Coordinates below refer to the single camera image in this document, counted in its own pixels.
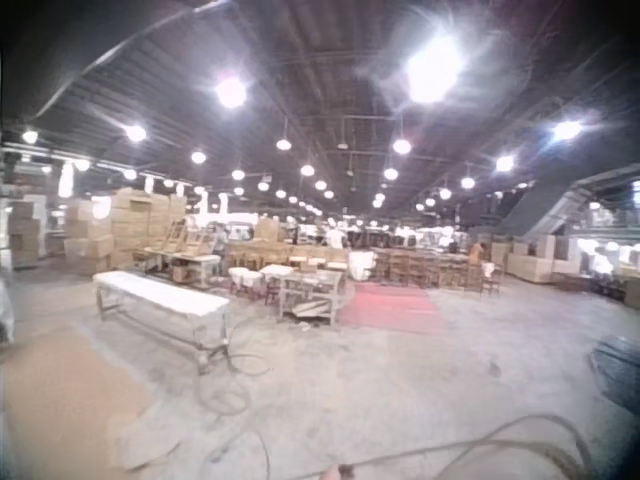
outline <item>stacked boxes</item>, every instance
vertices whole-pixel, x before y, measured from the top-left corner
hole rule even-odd
[[[114,244],[111,220],[93,217],[93,202],[76,200],[65,215],[64,250],[69,268],[81,275],[93,275],[111,269]]]
[[[174,220],[184,218],[187,210],[187,197],[169,196],[169,226]]]
[[[151,212],[149,214],[149,224],[147,225],[147,236],[149,245],[158,247],[167,236],[170,218],[170,200],[164,195],[151,195]]]
[[[111,198],[111,228],[115,251],[112,264],[116,268],[133,263],[134,250],[149,246],[151,197],[139,190],[121,188]]]
[[[9,248],[14,268],[38,264],[40,221],[33,218],[32,202],[11,202],[7,218]]]

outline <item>electrical cord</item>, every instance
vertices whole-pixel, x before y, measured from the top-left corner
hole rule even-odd
[[[573,457],[566,453],[564,450],[559,447],[555,447],[546,442],[525,442],[518,440],[495,440],[494,436],[499,434],[500,432],[511,428],[512,426],[522,423],[526,420],[547,420],[553,423],[556,423],[566,430],[568,430],[575,441],[576,448],[578,449],[578,454],[580,455],[580,459],[582,461],[582,470],[578,463],[573,459]],[[392,460],[399,460],[407,457],[414,457],[417,455],[425,455],[427,453],[435,453],[445,450],[451,449],[459,449],[464,448],[464,451],[460,453],[456,458],[454,458],[451,462],[449,462],[435,477],[433,480],[442,480],[446,474],[450,471],[450,469],[457,463],[459,463],[464,457],[466,457],[469,453],[481,446],[496,446],[501,448],[518,448],[522,450],[528,450],[532,453],[536,453],[543,458],[551,461],[565,476],[565,478],[569,480],[588,480],[595,478],[593,461],[591,459],[591,454],[587,447],[586,442],[581,437],[578,430],[573,426],[568,420],[557,416],[557,415],[546,415],[546,414],[534,414],[534,415],[526,415],[524,417],[520,417],[516,420],[513,420],[509,423],[506,423],[495,430],[489,432],[484,437],[481,437],[476,440],[467,440],[462,442],[453,442],[442,445],[435,445],[431,447],[418,448],[414,450],[408,450],[406,452],[385,455],[381,457],[370,458],[367,460],[363,460],[356,463],[349,464],[352,467],[363,467],[370,465],[377,465],[385,462],[389,462]],[[309,478],[318,478],[322,475],[324,471],[312,472],[304,475],[300,475],[297,477],[287,478],[286,480],[306,480]]]

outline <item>cardboard box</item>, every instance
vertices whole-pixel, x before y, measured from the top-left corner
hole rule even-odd
[[[123,268],[133,264],[133,254],[131,251],[116,250],[111,254],[111,266],[113,268]]]
[[[149,244],[149,239],[144,237],[115,237],[116,250],[135,250],[144,248]]]
[[[144,203],[147,208],[151,208],[151,197],[142,190],[134,190],[133,188],[121,188],[111,197],[112,208],[131,208],[132,204]]]
[[[65,254],[70,257],[105,258],[115,248],[113,235],[105,235],[95,240],[68,238],[64,241]]]
[[[38,236],[40,220],[36,218],[16,217],[13,213],[7,218],[7,233]]]
[[[65,224],[64,231],[71,238],[95,240],[105,235],[111,235],[111,221],[104,219],[69,222]]]
[[[93,220],[93,202],[89,200],[73,200],[67,206],[65,219],[67,222]]]
[[[67,269],[78,275],[95,275],[112,270],[111,257],[93,259],[86,257],[68,257]]]
[[[33,218],[33,202],[11,202],[11,215],[20,218]]]
[[[176,283],[187,283],[189,281],[189,267],[187,266],[173,267],[172,279]]]
[[[9,235],[9,248],[12,251],[35,251],[38,252],[40,241],[37,235],[23,235],[12,233]]]
[[[114,223],[111,232],[115,238],[136,238],[147,236],[147,223]]]

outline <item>red mat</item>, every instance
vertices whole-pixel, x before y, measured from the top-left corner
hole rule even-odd
[[[344,325],[412,333],[440,333],[446,328],[425,290],[372,283],[356,284],[355,289],[353,299],[338,314]]]

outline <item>person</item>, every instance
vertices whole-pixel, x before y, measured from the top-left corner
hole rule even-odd
[[[335,228],[332,228],[325,234],[327,245],[331,248],[343,248],[342,240],[344,237],[345,234]]]
[[[473,244],[471,252],[469,252],[469,263],[471,265],[480,265],[484,257],[485,248],[486,245],[484,243],[476,242]]]
[[[213,249],[211,253],[220,257],[220,263],[218,266],[219,272],[224,272],[224,257],[227,251],[227,243],[229,242],[229,236],[225,231],[224,225],[219,224],[216,226],[215,233],[213,234]]]

